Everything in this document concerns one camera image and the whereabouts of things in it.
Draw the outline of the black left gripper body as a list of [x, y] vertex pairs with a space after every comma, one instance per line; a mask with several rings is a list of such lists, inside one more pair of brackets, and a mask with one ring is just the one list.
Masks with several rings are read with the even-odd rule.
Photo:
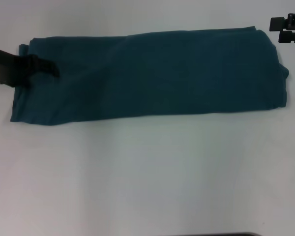
[[0, 50], [0, 85], [28, 87], [30, 72], [29, 56], [21, 57]]

